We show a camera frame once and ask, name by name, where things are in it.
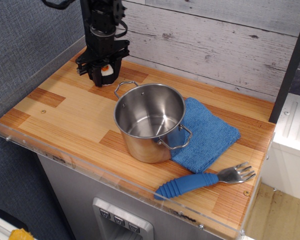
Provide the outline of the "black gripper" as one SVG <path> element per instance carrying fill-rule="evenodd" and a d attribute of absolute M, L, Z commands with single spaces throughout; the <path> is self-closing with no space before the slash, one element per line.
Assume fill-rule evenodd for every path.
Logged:
<path fill-rule="evenodd" d="M 77 73 L 88 74 L 96 87 L 102 87 L 101 67 L 111 64 L 113 69 L 112 82 L 119 77 L 122 58 L 129 55 L 128 40 L 120 40 L 128 32 L 127 25 L 123 25 L 124 31 L 117 34 L 116 27 L 111 25 L 107 32 L 97 30 L 92 25 L 87 28 L 85 34 L 86 49 L 76 60 Z"/>

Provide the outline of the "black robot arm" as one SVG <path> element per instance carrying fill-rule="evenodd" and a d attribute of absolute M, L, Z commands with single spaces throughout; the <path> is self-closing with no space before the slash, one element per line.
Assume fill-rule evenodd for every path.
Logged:
<path fill-rule="evenodd" d="M 129 55 L 126 8 L 120 0 L 80 2 L 86 49 L 76 60 L 79 75 L 87 74 L 95 86 L 111 85 L 118 78 L 122 59 Z"/>

